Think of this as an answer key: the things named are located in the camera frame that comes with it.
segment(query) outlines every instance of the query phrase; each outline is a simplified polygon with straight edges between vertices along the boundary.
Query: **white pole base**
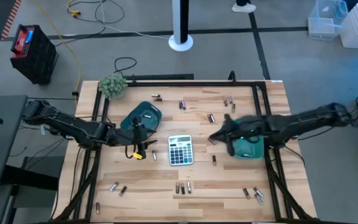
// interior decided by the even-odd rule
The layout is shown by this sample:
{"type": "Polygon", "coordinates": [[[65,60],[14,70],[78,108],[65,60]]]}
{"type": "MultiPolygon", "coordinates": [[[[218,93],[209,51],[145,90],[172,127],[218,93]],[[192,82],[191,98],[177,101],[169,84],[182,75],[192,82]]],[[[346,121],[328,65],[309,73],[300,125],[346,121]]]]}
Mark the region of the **white pole base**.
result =
{"type": "Polygon", "coordinates": [[[169,38],[168,44],[173,50],[176,50],[178,52],[184,52],[184,51],[190,50],[191,47],[193,46],[193,38],[191,38],[190,35],[187,35],[187,41],[183,44],[178,44],[175,42],[175,38],[172,35],[169,38]]]}

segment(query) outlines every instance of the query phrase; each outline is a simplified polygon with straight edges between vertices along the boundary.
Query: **calculator display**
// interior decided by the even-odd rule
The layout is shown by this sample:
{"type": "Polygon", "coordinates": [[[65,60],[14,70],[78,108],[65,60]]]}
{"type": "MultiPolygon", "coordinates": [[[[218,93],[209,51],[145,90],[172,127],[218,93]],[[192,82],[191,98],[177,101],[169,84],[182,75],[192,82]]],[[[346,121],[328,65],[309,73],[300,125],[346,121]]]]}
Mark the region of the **calculator display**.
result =
{"type": "Polygon", "coordinates": [[[190,137],[171,138],[171,139],[169,139],[169,141],[170,141],[170,143],[182,142],[182,141],[190,141],[190,137]]]}

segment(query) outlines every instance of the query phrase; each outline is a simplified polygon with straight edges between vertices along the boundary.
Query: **black metal frame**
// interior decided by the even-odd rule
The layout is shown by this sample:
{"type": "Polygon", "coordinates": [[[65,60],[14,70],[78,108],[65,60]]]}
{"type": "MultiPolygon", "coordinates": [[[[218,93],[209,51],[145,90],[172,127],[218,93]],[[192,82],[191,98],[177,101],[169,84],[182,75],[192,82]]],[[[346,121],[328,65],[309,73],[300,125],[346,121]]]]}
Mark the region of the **black metal frame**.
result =
{"type": "MultiPolygon", "coordinates": [[[[229,80],[231,82],[136,82],[135,78],[132,79],[131,83],[128,83],[129,87],[133,86],[249,86],[252,88],[254,102],[255,102],[255,109],[257,114],[262,114],[262,110],[260,107],[259,96],[258,96],[258,89],[261,90],[262,96],[264,99],[264,105],[266,114],[272,114],[269,104],[269,98],[267,96],[267,89],[265,82],[237,82],[236,75],[232,71],[229,75],[229,80]]],[[[96,94],[96,99],[94,103],[94,110],[93,110],[93,119],[96,119],[96,115],[98,115],[98,108],[99,102],[101,99],[101,93],[98,91],[96,94]]],[[[102,112],[102,119],[106,119],[108,113],[108,106],[109,101],[104,101],[103,112],[102,112]]],[[[80,186],[78,187],[78,191],[73,197],[73,200],[69,203],[69,206],[63,211],[61,215],[59,215],[53,222],[54,223],[69,223],[69,222],[90,222],[91,220],[91,211],[93,207],[93,198],[94,192],[96,190],[96,180],[99,168],[99,162],[101,157],[101,145],[97,145],[91,150],[96,151],[94,157],[94,164],[92,166],[91,171],[89,172],[87,178],[85,178],[86,173],[88,171],[88,164],[90,159],[90,151],[87,150],[87,153],[84,158],[84,163],[81,171],[81,178],[80,178],[80,186]],[[88,201],[86,204],[86,213],[85,218],[78,219],[79,212],[80,212],[80,203],[82,195],[84,194],[85,190],[89,188],[89,196],[88,201]],[[69,214],[75,207],[75,213],[72,220],[67,220],[69,214]]],[[[296,202],[296,200],[292,197],[291,193],[287,190],[287,184],[284,176],[282,160],[280,157],[280,152],[278,151],[278,147],[274,147],[273,151],[275,154],[276,166],[278,173],[274,171],[272,161],[269,154],[270,145],[268,142],[265,144],[265,165],[266,171],[268,175],[268,182],[270,186],[270,193],[272,194],[272,203],[273,203],[273,210],[275,214],[276,222],[285,222],[285,223],[333,223],[333,222],[322,222],[317,218],[312,218],[309,216],[296,202]],[[280,214],[280,205],[278,202],[276,185],[280,189],[283,194],[284,202],[285,202],[285,209],[287,213],[287,218],[282,218],[280,214]],[[293,219],[292,209],[294,209],[295,213],[299,216],[299,220],[293,219]]]]}

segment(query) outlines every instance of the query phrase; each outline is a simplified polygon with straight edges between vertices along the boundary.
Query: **table leg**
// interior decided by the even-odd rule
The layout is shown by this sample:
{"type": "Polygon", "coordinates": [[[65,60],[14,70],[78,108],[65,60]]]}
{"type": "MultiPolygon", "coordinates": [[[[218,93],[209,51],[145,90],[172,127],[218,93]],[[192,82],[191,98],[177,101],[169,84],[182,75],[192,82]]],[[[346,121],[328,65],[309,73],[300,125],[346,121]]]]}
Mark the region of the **table leg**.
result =
{"type": "Polygon", "coordinates": [[[5,165],[1,182],[3,184],[26,185],[40,189],[57,190],[59,178],[5,165]]]}

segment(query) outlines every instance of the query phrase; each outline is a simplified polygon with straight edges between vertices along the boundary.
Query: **calculator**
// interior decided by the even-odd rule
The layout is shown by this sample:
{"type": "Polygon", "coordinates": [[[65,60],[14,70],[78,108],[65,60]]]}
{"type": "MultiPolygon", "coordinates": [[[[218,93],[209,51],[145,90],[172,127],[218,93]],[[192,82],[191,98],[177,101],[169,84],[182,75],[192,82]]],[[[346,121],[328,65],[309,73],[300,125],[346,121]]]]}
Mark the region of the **calculator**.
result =
{"type": "Polygon", "coordinates": [[[194,162],[193,146],[191,145],[190,135],[170,136],[169,143],[169,163],[171,166],[191,165],[194,162]]]}

